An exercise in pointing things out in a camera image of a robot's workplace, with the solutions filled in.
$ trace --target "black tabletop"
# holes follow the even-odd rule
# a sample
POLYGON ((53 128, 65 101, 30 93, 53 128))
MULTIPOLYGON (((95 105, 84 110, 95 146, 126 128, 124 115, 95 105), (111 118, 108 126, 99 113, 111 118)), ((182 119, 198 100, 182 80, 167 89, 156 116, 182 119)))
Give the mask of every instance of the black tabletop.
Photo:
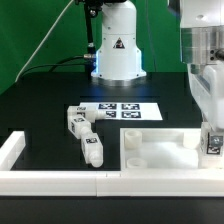
POLYGON ((0 136, 26 133, 27 146, 12 170, 94 170, 67 128, 68 106, 80 102, 156 102, 163 117, 96 121, 93 131, 104 147, 104 165, 97 170, 120 170, 120 128, 200 127, 184 73, 149 74, 144 84, 128 88, 94 85, 84 73, 33 73, 0 97, 0 136))
MULTIPOLYGON (((129 88, 92 84, 84 73, 32 73, 0 96, 0 144, 25 130, 13 170, 95 170, 67 130, 66 111, 80 102, 157 102, 162 121, 97 121, 100 170, 120 170, 120 128, 199 128, 201 114, 186 73, 148 74, 129 88)), ((223 223, 222 198, 0 197, 1 223, 223 223)))

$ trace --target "white cube with black marking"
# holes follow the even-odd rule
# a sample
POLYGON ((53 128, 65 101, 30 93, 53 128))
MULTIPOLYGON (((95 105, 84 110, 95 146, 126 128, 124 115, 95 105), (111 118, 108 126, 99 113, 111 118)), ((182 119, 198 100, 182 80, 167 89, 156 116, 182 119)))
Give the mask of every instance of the white cube with black marking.
POLYGON ((91 130, 91 123, 82 115, 68 116, 68 129, 77 139, 81 139, 82 130, 91 130))
POLYGON ((96 133, 87 133, 81 136, 82 151, 86 164, 91 163, 93 167, 103 164, 103 145, 96 133))
POLYGON ((106 111, 97 110, 95 106, 70 106, 67 111, 68 116, 82 115, 86 120, 95 123, 96 120, 102 120, 106 117, 106 111))

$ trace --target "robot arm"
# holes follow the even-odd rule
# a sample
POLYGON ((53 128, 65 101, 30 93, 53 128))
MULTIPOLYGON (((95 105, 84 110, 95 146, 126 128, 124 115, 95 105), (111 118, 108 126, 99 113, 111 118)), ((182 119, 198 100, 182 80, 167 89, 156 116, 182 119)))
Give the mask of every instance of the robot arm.
POLYGON ((204 118, 202 154, 212 161, 224 148, 224 0, 169 0, 168 6, 181 14, 181 60, 204 118))

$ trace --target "green screen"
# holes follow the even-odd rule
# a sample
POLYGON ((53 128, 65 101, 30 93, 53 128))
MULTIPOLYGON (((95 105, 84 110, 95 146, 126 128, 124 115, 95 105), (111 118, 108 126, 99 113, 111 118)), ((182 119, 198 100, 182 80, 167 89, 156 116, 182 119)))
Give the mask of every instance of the green screen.
MULTIPOLYGON (((44 38, 69 0, 1 0, 0 3, 0 94, 13 84, 16 75, 44 38)), ((179 20, 167 10, 167 0, 133 0, 137 8, 137 45, 147 72, 181 72, 179 20)), ((101 15, 92 20, 94 41, 101 44, 101 15)), ((56 63, 86 53, 87 38, 83 4, 73 4, 31 66, 56 63)), ((58 71, 83 71, 83 67, 58 71)))

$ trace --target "paper with markers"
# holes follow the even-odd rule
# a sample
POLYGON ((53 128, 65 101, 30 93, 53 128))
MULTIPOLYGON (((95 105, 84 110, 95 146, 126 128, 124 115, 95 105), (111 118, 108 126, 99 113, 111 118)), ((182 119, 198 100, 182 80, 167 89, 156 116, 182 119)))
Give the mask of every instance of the paper with markers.
POLYGON ((157 103, 81 103, 81 107, 95 106, 106 111, 111 120, 163 120, 157 103))

